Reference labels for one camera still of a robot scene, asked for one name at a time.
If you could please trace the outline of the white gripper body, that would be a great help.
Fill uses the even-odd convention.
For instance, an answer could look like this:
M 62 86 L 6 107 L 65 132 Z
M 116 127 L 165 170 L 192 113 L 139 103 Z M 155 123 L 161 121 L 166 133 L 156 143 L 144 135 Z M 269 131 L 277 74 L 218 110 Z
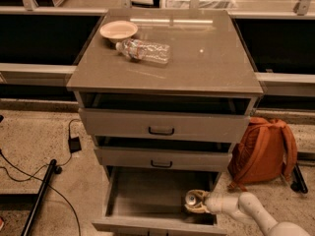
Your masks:
M 237 211 L 237 198 L 222 194 L 210 194 L 205 199 L 205 205 L 209 213 L 232 214 Z

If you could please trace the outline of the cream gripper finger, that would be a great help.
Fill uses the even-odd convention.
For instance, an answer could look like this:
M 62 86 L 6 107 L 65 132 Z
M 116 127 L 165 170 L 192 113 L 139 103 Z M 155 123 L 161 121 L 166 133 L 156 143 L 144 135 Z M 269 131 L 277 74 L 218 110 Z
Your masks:
M 210 193 L 204 190 L 190 190 L 187 194 L 194 194 L 197 197 L 197 199 L 204 199 Z
M 186 209 L 193 213 L 209 213 L 208 209 L 204 205 L 185 206 Z

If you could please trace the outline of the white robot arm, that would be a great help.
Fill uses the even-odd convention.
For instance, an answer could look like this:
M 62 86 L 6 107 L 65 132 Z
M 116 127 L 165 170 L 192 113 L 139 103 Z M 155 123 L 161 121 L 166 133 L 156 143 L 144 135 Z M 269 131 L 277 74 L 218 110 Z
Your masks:
M 233 197 L 203 190 L 190 190 L 185 197 L 185 207 L 194 213 L 224 213 L 243 223 L 255 221 L 264 236 L 311 236 L 297 224 L 276 221 L 259 199 L 249 192 Z

